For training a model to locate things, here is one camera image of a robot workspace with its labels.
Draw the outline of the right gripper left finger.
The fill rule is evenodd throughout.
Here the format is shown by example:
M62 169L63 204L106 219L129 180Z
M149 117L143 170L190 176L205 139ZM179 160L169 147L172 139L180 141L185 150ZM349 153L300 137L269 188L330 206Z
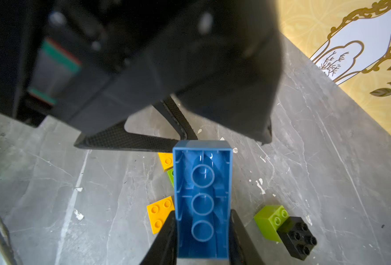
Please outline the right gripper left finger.
M140 265L177 264L177 221L171 211Z

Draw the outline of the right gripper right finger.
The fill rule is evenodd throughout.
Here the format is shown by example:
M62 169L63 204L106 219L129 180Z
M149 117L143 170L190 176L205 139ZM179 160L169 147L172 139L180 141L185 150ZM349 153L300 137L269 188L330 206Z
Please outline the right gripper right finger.
M234 209L230 211L229 262L231 265L265 265Z

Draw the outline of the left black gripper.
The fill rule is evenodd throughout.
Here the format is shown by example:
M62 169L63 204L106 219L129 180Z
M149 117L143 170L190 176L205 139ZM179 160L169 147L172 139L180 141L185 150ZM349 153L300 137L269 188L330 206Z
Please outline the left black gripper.
M198 140L170 95L268 144L281 69L274 1L0 1L0 114L52 116L79 149L172 152L176 139L125 130L150 105Z

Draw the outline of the green lego brick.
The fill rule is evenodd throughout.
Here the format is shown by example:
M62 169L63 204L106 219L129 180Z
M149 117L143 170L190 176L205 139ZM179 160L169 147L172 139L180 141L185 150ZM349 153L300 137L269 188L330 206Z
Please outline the green lego brick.
M266 205L254 216L263 237L278 243L281 243L281 239L277 230L288 218L289 214L282 205Z
M171 168L170 170L167 171L169 180L171 182L172 187L174 187L174 170Z

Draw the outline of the yellow lego brick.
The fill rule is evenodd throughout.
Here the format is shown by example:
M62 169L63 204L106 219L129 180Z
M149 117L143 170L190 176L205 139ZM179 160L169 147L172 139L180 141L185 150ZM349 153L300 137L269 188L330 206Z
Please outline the yellow lego brick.
M160 232L170 212L174 210L174 203L171 196L168 196L147 206L147 213L149 215L149 221L153 234Z
M172 153L158 153L162 168L164 172L173 168L173 154Z

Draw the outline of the black lego brick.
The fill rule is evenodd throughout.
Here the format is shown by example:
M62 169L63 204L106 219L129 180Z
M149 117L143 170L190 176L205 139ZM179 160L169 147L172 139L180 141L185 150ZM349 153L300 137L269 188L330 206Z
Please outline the black lego brick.
M288 217L277 233L291 257L302 261L306 260L318 243L301 217Z

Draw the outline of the blue long lego brick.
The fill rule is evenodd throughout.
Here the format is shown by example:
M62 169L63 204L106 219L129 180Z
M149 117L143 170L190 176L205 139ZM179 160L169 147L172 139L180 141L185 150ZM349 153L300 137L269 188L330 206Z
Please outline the blue long lego brick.
M183 140L173 159L178 257L227 259L232 147L225 140Z

